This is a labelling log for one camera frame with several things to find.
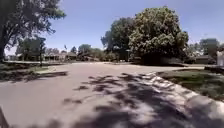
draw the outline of house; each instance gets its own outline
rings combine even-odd
[[[62,52],[59,54],[45,54],[45,61],[67,61],[67,60],[76,60],[76,54],[69,52]]]

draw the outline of tree trunk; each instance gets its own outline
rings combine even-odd
[[[4,49],[5,47],[0,45],[0,63],[4,60]]]

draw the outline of lawn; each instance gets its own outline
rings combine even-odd
[[[158,75],[204,96],[215,100],[224,100],[224,75],[222,74],[206,70],[186,69],[160,72]]]

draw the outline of grass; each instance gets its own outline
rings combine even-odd
[[[224,100],[224,75],[196,69],[160,72],[158,75],[204,96]]]
[[[1,72],[29,71],[38,72],[48,70],[48,67],[39,67],[38,65],[29,65],[21,63],[0,63]]]

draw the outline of large green tree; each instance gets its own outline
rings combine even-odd
[[[41,60],[42,54],[45,53],[45,38],[26,38],[20,40],[16,49],[16,54],[24,60]]]
[[[181,30],[178,15],[168,7],[147,8],[136,14],[129,46],[144,62],[181,57],[187,42],[188,33]]]
[[[215,38],[202,39],[200,45],[204,51],[204,55],[210,55],[214,59],[217,57],[217,50],[219,48],[219,41]]]
[[[40,32],[55,32],[51,19],[65,17],[59,9],[60,0],[1,0],[0,1],[0,60],[4,49],[18,39]]]
[[[133,29],[132,18],[120,18],[112,23],[110,30],[101,38],[102,44],[108,52],[117,53],[120,59],[125,60],[129,50],[129,36]]]

